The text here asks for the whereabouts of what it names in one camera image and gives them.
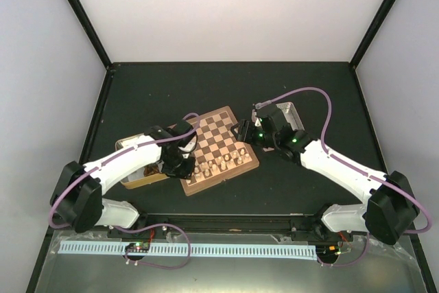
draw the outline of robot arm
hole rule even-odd
[[[187,134],[192,129],[185,121],[180,121],[173,128],[154,126],[109,156],[85,165],[76,162],[67,164],[51,197],[51,205],[79,176],[97,168],[61,200],[57,213],[77,233],[96,225],[130,228],[138,219],[139,212],[129,202],[107,200],[102,196],[128,174],[153,163],[170,177],[190,177],[195,159],[189,153],[196,145],[196,133],[166,143],[163,140]]]
[[[241,120],[231,128],[238,141],[274,148],[282,158],[326,176],[361,201],[355,205],[335,204],[322,212],[320,221],[330,231],[370,232],[393,245],[418,215],[418,208],[409,200],[370,179],[375,176],[399,186],[407,180],[404,175],[375,171],[323,146],[304,130],[294,130],[274,104],[258,109],[256,114],[258,125]]]

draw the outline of black table surface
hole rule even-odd
[[[380,153],[362,103],[355,72],[344,62],[207,62],[116,64],[90,160],[115,151],[116,140],[154,125],[169,126],[190,112],[230,106],[249,119],[252,105],[292,89],[315,86],[331,97],[333,115],[326,143],[373,169]],[[320,136],[327,114],[322,95],[304,92],[292,101],[305,130]],[[118,184],[106,198],[127,200],[148,213],[258,214],[315,213],[323,204],[358,200],[329,179],[255,149],[260,166],[187,197],[180,181],[138,189]]]

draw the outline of black metal frame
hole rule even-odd
[[[373,41],[373,38],[377,34],[379,28],[383,24],[385,18],[389,14],[392,6],[396,0],[383,0],[381,5],[379,6],[378,12],[375,14],[375,17],[372,20],[372,23],[369,25],[366,34],[363,37],[363,40],[360,42],[357,51],[355,52],[351,62],[349,63],[352,68],[356,69],[364,54],[367,52],[370,44]]]
[[[325,229],[320,224],[321,212],[317,215],[174,215],[148,214],[141,216],[139,228],[145,228],[156,223],[169,223],[178,226],[186,233],[225,233],[225,234],[259,234],[282,235],[290,237],[294,242],[308,242],[311,245],[330,246],[340,240],[339,233]],[[172,228],[166,231],[156,230],[155,238],[165,239],[166,233],[175,232]],[[343,231],[348,241],[353,241],[353,234]],[[147,241],[149,231],[138,234],[122,233],[117,229],[108,232],[108,238],[132,240],[133,237]]]
[[[366,106],[366,103],[364,101],[363,94],[361,93],[361,87],[358,82],[357,73],[355,69],[357,68],[358,64],[360,63],[361,59],[363,58],[364,54],[366,53],[367,49],[369,48],[370,44],[373,41],[373,38],[377,34],[379,28],[381,27],[382,23],[384,22],[385,18],[387,17],[389,11],[391,10],[394,2],[396,0],[383,0],[381,6],[379,7],[377,13],[375,14],[374,19],[372,20],[372,23],[370,24],[366,34],[364,35],[359,47],[357,48],[357,51],[355,52],[355,55],[353,56],[352,60],[350,61],[349,65],[351,66],[352,74],[355,77],[355,81],[357,83],[357,88],[361,95],[362,104],[365,110],[365,113],[367,115],[368,125],[370,128],[370,131],[372,133],[372,136],[375,140],[375,146],[377,148],[380,163],[381,163],[381,169],[386,171],[384,159],[382,157],[382,153],[378,144],[377,136],[375,134],[375,130],[373,128],[372,122],[370,120],[370,115]],[[108,57],[104,46],[102,45],[99,36],[97,35],[95,29],[93,28],[84,8],[82,7],[82,4],[80,3],[80,0],[68,0],[70,3],[73,11],[75,12],[75,15],[77,16],[79,22],[81,23],[82,27],[84,28],[84,31],[86,32],[88,38],[90,39],[92,45],[94,46],[98,56],[100,57],[102,64],[107,69],[106,77],[104,79],[104,83],[102,85],[101,92],[99,94],[99,99],[97,101],[97,105],[95,108],[95,112],[93,113],[93,118],[90,124],[90,128],[88,130],[86,141],[84,143],[84,147],[82,149],[82,153],[80,156],[80,163],[85,163],[89,161],[89,157],[91,154],[91,148],[93,146],[93,142],[95,140],[95,135],[97,133],[97,127],[101,121],[102,113],[105,107],[106,99],[108,96],[108,92],[111,87],[112,79],[114,77],[114,70],[112,69],[113,63],[111,62],[110,58]],[[192,220],[196,221],[197,216],[191,217]],[[206,226],[206,222],[203,219],[199,219],[200,221],[203,221],[203,226]],[[47,254],[51,237],[53,235],[53,230],[48,229],[46,236],[44,238],[43,244],[41,246],[40,253],[38,255],[38,259],[36,261],[36,265],[34,267],[34,271],[32,273],[32,277],[29,281],[29,285],[27,287],[27,292],[33,292],[36,288],[36,285],[38,283],[38,278],[40,276],[45,256]],[[425,285],[427,286],[428,292],[437,292],[436,287],[433,281],[433,277],[430,273],[427,260],[425,259],[425,254],[423,252],[422,246],[420,244],[419,238],[417,235],[410,235],[412,245],[414,247],[415,255],[418,260],[418,264],[420,266],[422,276],[425,282]]]
[[[85,12],[85,9],[82,7],[80,0],[68,0],[68,1],[73,11],[75,12],[76,17],[78,18],[79,22],[84,28],[84,31],[88,36],[88,39],[90,39],[91,44],[95,48],[97,55],[101,59],[102,64],[106,69],[109,69],[111,67],[112,62],[108,57],[104,49],[104,46],[101,43],[101,40],[97,36],[95,28],[92,26],[90,20],[88,19],[87,13]]]

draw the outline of wooden chessboard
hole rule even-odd
[[[196,119],[188,122],[195,124]],[[187,196],[259,166],[253,149],[244,142],[236,141],[230,131],[236,123],[228,106],[200,116],[198,144],[194,151],[195,169],[190,179],[181,180]]]

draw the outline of purple cable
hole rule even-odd
[[[328,267],[332,267],[332,268],[344,268],[344,267],[353,266],[354,264],[360,262],[366,256],[366,254],[368,253],[368,250],[369,250],[369,245],[370,245],[369,233],[367,233],[366,234],[366,244],[364,245],[363,253],[358,258],[356,258],[354,261],[351,261],[348,263],[343,263],[343,264],[331,264],[331,263],[324,263],[322,260],[320,260],[319,257],[317,257],[317,261],[319,263],[321,263],[322,266],[328,266]]]
[[[191,242],[189,241],[189,237],[187,237],[187,234],[181,228],[178,228],[177,226],[174,226],[173,224],[169,224],[169,223],[153,224],[151,226],[146,226],[145,228],[137,229],[137,230],[128,230],[128,229],[121,228],[120,226],[116,226],[115,228],[117,230],[122,231],[123,233],[140,233],[142,231],[146,231],[146,230],[150,230],[150,229],[157,228],[157,227],[162,227],[162,226],[168,226],[170,228],[176,229],[186,239],[186,242],[187,242],[187,256],[186,256],[185,260],[182,263],[180,263],[178,266],[161,266],[159,264],[150,263],[150,262],[144,262],[144,261],[137,261],[137,263],[141,264],[141,265],[144,265],[144,266],[150,266],[150,267],[154,267],[154,268],[158,268],[158,269],[164,269],[164,270],[175,270],[175,269],[183,268],[185,265],[187,265],[187,263],[189,262],[189,258],[191,257]],[[133,260],[129,260],[128,259],[128,252],[129,252],[129,250],[127,250],[125,255],[124,255],[125,260],[127,262],[130,262],[130,261],[134,262]]]
[[[327,115],[326,120],[324,121],[322,133],[320,134],[320,142],[322,144],[322,149],[326,152],[326,154],[329,154],[329,150],[326,147],[326,144],[324,143],[324,136],[327,133],[329,120],[331,119],[331,115],[332,115],[332,102],[331,102],[331,98],[329,97],[327,92],[325,92],[322,89],[319,89],[317,87],[302,87],[301,89],[294,89],[293,91],[282,94],[281,96],[275,97],[274,99],[270,99],[268,101],[258,103],[258,104],[256,104],[256,109],[259,109],[259,108],[266,106],[268,104],[277,102],[280,99],[283,99],[284,97],[287,97],[287,96],[290,96],[290,95],[293,95],[293,94],[296,94],[299,92],[304,92],[304,91],[319,92],[320,94],[322,94],[325,97],[325,99],[327,99],[328,115]],[[353,164],[348,163],[347,161],[341,159],[340,157],[337,157],[334,154],[331,154],[330,157],[332,159],[335,159],[339,163],[351,168],[352,170],[360,173],[361,175],[367,176],[371,180],[375,180],[375,181],[381,183],[382,185],[385,185],[386,187],[391,188],[392,190],[396,191],[398,194],[401,194],[404,198],[407,198],[410,202],[412,202],[416,207],[418,207],[424,213],[424,216],[427,219],[427,225],[425,226],[425,228],[417,229],[417,230],[406,230],[405,233],[424,233],[424,232],[430,230],[430,228],[433,226],[433,218],[432,218],[431,214],[428,212],[428,210],[419,201],[417,201],[415,198],[411,197],[407,192],[403,191],[402,189],[399,189],[398,187],[392,185],[389,182],[386,182],[384,180],[381,180],[380,178],[377,178],[376,176],[369,175],[369,173],[365,172],[362,169],[359,169],[358,167],[354,166]]]
[[[170,137],[168,139],[162,139],[162,140],[153,140],[153,141],[148,141],[148,142],[143,142],[138,144],[138,148],[141,147],[145,147],[147,145],[150,144],[155,144],[155,143],[166,143],[166,142],[171,142],[171,141],[176,141],[179,139],[183,139],[185,137],[188,137],[190,134],[194,133],[197,131],[197,129],[200,127],[200,116],[197,113],[188,113],[187,115],[185,115],[183,117],[183,120],[186,120],[188,117],[196,117],[197,118],[197,124],[195,125],[195,127],[193,129],[191,129],[190,131],[188,131],[188,133],[184,133],[182,135],[179,135],[177,137]],[[118,154],[113,155],[112,157],[106,159],[105,161],[102,162],[102,166],[105,166],[107,164],[109,164],[111,161],[115,160],[116,158],[119,158],[120,156],[126,154],[127,152],[133,151],[134,147],[125,149],[121,152],[119,152]],[[92,174],[93,172],[96,172],[99,168],[98,167],[94,167],[92,169],[90,169],[88,172],[83,173],[83,175],[81,175],[79,178],[77,178],[76,180],[74,180],[56,199],[56,201],[54,202],[54,204],[52,205],[52,207],[50,208],[50,212],[49,212],[49,225],[50,227],[54,228],[54,229],[62,229],[62,228],[66,228],[69,226],[69,224],[64,223],[64,224],[54,224],[53,218],[54,218],[54,214],[56,212],[56,209],[58,208],[58,206],[60,206],[60,203],[62,202],[62,200],[65,198],[65,196],[72,191],[73,189],[75,189],[75,187],[77,185],[79,185],[82,180],[84,180],[87,176],[89,176],[90,174]]]

